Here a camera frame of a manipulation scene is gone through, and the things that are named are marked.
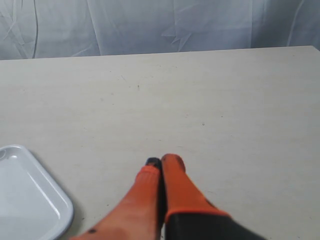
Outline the idle right gripper orange left finger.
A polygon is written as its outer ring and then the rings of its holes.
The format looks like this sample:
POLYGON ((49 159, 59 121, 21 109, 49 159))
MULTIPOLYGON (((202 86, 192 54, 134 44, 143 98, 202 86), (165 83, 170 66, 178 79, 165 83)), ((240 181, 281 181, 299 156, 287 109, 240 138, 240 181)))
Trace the idle right gripper orange left finger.
POLYGON ((132 187, 101 221, 73 240, 159 240, 162 231, 162 164, 148 158, 132 187))

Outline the idle right gripper orange right finger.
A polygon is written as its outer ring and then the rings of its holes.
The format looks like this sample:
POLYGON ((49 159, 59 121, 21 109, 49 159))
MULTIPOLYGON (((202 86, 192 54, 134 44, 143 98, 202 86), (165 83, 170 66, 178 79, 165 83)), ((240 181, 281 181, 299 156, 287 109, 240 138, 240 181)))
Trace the idle right gripper orange right finger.
POLYGON ((180 156, 168 153, 161 163, 167 204, 164 221, 167 240, 263 239, 215 207, 188 177, 180 156))

